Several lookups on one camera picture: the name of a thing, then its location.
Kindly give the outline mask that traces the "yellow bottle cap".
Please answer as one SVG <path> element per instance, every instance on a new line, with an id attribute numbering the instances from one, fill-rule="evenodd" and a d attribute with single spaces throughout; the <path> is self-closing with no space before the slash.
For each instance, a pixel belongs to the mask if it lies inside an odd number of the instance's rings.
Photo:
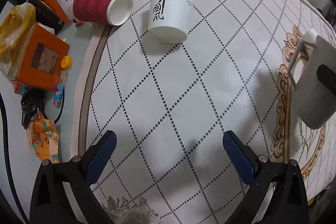
<path id="1" fill-rule="evenodd" d="M 63 57 L 62 61 L 61 61 L 61 68 L 64 71 L 68 71 L 72 66 L 72 57 L 66 55 Z"/>

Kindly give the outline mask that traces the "floral patterned tablecloth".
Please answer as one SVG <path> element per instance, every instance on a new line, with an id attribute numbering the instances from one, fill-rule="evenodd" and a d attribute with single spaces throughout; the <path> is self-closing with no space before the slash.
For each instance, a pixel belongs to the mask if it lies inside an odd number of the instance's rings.
<path id="1" fill-rule="evenodd" d="M 291 107 L 286 68 L 302 34 L 335 32 L 306 0 L 195 0 L 187 40 L 147 30 L 150 0 L 133 0 L 95 44 L 78 153 L 104 132 L 117 147 L 91 189 L 114 221 L 224 223 L 247 193 L 222 147 L 232 130 L 272 161 L 295 159 L 308 198 L 335 176 L 335 119 L 312 130 Z"/>

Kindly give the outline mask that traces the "orange gift box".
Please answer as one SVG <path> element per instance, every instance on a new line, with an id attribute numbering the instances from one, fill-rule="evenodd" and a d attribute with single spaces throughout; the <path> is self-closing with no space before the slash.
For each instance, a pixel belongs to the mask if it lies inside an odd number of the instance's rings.
<path id="1" fill-rule="evenodd" d="M 13 80 L 31 88 L 55 90 L 62 73 L 62 59 L 70 45 L 36 24 L 18 60 Z"/>

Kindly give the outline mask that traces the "grey mug with handle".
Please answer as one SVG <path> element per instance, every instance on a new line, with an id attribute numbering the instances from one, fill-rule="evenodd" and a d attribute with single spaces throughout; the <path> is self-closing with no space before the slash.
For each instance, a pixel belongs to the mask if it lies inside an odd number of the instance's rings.
<path id="1" fill-rule="evenodd" d="M 303 46 L 313 50 L 303 74 L 296 81 L 291 70 Z M 291 105 L 309 128 L 320 128 L 335 113 L 335 47 L 319 35 L 313 43 L 302 38 L 297 43 L 287 74 L 293 88 Z"/>

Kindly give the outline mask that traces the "red ribbed paper cup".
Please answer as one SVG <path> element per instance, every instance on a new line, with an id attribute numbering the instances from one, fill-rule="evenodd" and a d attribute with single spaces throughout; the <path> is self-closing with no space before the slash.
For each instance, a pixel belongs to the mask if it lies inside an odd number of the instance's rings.
<path id="1" fill-rule="evenodd" d="M 133 0 L 73 0 L 72 12 L 81 22 L 120 26 L 131 15 Z"/>

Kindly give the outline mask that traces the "white cup with calligraphy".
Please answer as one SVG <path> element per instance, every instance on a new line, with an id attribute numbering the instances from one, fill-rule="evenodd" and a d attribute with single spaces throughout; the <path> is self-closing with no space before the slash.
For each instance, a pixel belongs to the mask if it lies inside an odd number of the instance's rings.
<path id="1" fill-rule="evenodd" d="M 193 1 L 150 0 L 149 34 L 166 44 L 186 41 Z"/>

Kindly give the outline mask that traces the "small blue lighter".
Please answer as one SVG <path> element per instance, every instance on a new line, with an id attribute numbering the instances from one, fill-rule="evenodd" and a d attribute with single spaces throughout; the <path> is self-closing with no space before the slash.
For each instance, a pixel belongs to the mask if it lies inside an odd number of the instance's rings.
<path id="1" fill-rule="evenodd" d="M 60 107 L 63 101 L 63 92 L 64 92 L 64 85 L 63 84 L 57 84 L 56 89 L 54 92 L 54 101 L 53 105 L 56 107 Z"/>

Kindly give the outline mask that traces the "yellow plastic bag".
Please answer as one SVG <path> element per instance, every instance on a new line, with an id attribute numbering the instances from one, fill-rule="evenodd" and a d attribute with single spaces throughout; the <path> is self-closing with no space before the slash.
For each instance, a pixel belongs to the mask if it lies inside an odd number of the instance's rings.
<path id="1" fill-rule="evenodd" d="M 1 24 L 1 55 L 13 60 L 26 33 L 34 26 L 35 7 L 30 3 L 14 6 Z"/>

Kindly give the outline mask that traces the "orange patterned packet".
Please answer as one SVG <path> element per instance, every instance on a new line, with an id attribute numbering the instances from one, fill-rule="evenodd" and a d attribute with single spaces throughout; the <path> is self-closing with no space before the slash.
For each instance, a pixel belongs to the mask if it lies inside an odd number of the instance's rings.
<path id="1" fill-rule="evenodd" d="M 26 130 L 31 150 L 37 157 L 59 163 L 59 132 L 51 119 L 46 119 L 38 110 Z"/>

